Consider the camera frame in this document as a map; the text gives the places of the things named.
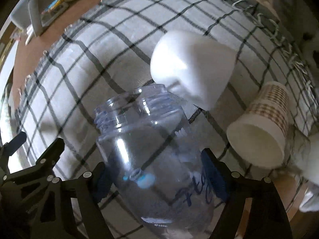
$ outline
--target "plastic bottle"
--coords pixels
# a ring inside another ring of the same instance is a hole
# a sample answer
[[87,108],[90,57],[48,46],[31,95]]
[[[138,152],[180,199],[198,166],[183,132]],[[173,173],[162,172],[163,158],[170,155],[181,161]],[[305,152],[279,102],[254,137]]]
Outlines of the plastic bottle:
[[164,85],[137,88],[96,110],[109,175],[137,219],[163,239],[191,239],[210,224],[214,192],[181,106]]

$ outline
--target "patterned paper cup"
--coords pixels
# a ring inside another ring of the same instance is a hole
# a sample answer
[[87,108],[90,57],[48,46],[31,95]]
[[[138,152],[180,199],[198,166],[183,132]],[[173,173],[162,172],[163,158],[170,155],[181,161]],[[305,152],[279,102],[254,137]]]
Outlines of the patterned paper cup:
[[229,125],[229,143],[243,159],[265,168],[282,164],[288,104],[288,91],[282,84],[266,83],[245,113]]

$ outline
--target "checkered cloth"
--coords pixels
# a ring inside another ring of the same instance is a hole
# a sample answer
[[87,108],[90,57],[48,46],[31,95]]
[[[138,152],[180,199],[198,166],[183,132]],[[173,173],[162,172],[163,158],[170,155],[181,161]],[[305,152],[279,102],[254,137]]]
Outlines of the checkered cloth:
[[[29,163],[34,165],[61,137],[65,151],[55,174],[65,180],[93,170],[102,161],[95,144],[99,133],[94,109],[124,91],[153,83],[149,64],[154,47],[176,29],[207,35],[237,52],[233,76],[214,110],[204,111],[176,97],[200,149],[210,148],[231,171],[246,177],[270,175],[270,170],[238,156],[227,140],[227,126],[267,81],[286,86],[291,93],[289,116],[305,134],[312,128],[317,103],[293,46],[272,16],[252,0],[102,0],[65,30],[27,82],[16,117],[18,131],[28,136],[24,149]],[[75,217],[83,229],[76,204]],[[206,238],[222,206],[216,205]],[[100,208],[115,238],[155,238],[127,209],[116,188]]]

